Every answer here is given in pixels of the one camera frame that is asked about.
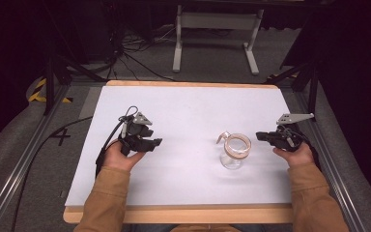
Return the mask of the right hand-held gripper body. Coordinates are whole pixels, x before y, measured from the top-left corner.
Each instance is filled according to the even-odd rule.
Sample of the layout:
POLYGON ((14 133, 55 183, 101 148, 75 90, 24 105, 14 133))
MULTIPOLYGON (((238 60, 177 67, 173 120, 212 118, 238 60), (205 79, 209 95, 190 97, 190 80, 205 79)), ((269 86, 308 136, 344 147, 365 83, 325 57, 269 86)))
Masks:
POLYGON ((302 142, 309 139, 300 131, 298 122, 312 119, 313 113, 308 114, 283 114, 277 121, 276 131, 268 135, 268 142, 278 148, 289 152, 295 152, 302 142))

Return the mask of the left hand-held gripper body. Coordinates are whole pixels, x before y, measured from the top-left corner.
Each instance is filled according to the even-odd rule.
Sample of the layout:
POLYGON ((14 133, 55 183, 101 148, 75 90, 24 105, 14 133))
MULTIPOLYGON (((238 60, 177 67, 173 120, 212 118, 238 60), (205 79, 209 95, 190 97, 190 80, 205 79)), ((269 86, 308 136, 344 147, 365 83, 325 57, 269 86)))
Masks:
POLYGON ((124 121, 118 140, 122 143, 121 152, 127 156, 133 152, 152 152, 157 146, 155 139, 150 140, 153 131, 149 129, 153 123, 141 112, 129 115, 124 121))

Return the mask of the clear glass jar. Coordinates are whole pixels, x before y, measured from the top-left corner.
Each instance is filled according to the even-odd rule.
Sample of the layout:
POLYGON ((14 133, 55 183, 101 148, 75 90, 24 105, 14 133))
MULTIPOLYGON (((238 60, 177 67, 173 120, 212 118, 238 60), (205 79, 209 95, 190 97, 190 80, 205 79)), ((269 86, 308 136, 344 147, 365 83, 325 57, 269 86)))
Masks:
POLYGON ((250 139, 241 133, 225 131, 218 137, 216 143, 219 144, 221 141, 224 142, 223 152, 219 157, 221 164, 230 170, 240 169, 250 154, 250 139))

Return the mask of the person's right hand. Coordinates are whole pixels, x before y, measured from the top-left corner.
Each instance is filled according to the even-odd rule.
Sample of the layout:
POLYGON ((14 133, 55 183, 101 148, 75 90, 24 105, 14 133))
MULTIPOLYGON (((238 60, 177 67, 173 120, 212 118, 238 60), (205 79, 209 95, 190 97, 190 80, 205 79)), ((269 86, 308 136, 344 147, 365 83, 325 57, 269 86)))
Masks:
POLYGON ((309 146, 304 142, 300 144, 295 152, 288 152, 279 148, 273 148, 272 151, 285 159, 290 167, 314 162, 313 154, 309 146))

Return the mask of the person's left hand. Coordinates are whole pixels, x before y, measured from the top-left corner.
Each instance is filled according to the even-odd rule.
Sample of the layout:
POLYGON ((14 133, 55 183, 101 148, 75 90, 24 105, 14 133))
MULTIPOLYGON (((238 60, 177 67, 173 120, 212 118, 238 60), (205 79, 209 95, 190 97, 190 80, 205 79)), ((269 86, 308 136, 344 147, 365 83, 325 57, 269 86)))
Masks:
POLYGON ((137 152, 134 155, 127 157, 121 153, 121 150, 122 143, 119 140, 113 141, 106 148, 103 165, 130 172, 131 169, 145 156, 145 153, 137 152))

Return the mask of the white table mat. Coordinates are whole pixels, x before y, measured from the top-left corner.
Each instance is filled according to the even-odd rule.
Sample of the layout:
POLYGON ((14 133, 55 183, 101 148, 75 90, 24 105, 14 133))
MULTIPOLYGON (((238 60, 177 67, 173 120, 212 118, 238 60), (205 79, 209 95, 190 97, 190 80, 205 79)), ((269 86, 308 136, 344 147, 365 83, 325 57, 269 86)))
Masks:
POLYGON ((96 159, 127 112, 139 110, 161 143, 132 171, 130 206, 288 203, 287 163, 259 131, 273 131, 288 107, 277 88, 105 86, 83 145, 67 206, 90 193, 96 159), (237 170, 222 166, 228 131, 246 135, 249 156, 237 170))

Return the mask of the black tripod stand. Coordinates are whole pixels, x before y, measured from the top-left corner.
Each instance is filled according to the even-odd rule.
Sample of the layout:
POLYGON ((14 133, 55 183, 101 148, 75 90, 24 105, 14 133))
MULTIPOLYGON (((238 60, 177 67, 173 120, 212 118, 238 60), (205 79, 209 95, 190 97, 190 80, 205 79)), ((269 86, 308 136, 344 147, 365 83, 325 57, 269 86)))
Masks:
POLYGON ((266 79, 265 84, 275 85, 284 79, 290 78, 294 74, 296 77, 291 83, 291 89, 294 92, 301 92, 306 86, 309 86, 307 112, 314 113, 318 92, 318 73, 315 62, 300 64, 279 74, 271 74, 266 79))
POLYGON ((63 14, 62 8, 66 0, 37 0, 42 6, 42 12, 37 15, 37 20, 41 23, 38 30, 42 37, 43 52, 46 56, 44 68, 44 78, 46 79, 46 105, 44 115, 48 115, 54 110, 56 103, 55 79, 61 86, 69 86, 72 81, 71 71, 83 74, 95 82, 105 82, 105 79, 98 76, 91 70, 80 65, 75 57, 73 48, 76 40, 67 39, 68 31, 63 30, 63 23, 68 19, 57 20, 57 13, 63 14))

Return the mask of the yellow black floor tape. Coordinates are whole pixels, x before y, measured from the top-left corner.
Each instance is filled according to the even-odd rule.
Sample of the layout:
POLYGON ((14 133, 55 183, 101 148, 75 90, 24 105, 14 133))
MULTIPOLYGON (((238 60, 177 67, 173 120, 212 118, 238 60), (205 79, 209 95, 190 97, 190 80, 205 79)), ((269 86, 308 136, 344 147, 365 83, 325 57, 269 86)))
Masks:
MULTIPOLYGON (((41 96, 41 91, 46 84, 46 78, 41 78, 41 80, 37 83, 35 89, 33 90, 31 96, 28 98, 29 102, 46 102, 46 97, 41 96)), ((63 103, 72 103, 73 98, 63 98, 63 103)))

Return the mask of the aluminium rail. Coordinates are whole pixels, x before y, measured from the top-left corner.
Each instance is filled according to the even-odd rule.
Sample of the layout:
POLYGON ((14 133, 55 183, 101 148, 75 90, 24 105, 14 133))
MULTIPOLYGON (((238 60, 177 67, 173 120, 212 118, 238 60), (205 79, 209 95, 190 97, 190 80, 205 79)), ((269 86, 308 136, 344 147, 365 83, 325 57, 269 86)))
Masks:
POLYGON ((26 148, 24 149, 19 160, 14 166, 13 171, 0 191, 0 219, 9 206, 18 186, 25 176, 26 170, 31 164, 34 154, 38 151, 38 147, 43 140, 43 134, 45 133, 50 120, 53 118, 56 109, 61 104, 63 97, 68 93, 69 89, 70 87, 68 85, 61 85, 59 87, 54 95, 51 108, 48 110, 46 115, 42 116, 32 137, 28 141, 26 148))
POLYGON ((371 202, 371 188, 326 101, 317 102, 316 119, 300 123, 328 177, 331 192, 338 200, 351 232, 368 232, 365 215, 371 202))

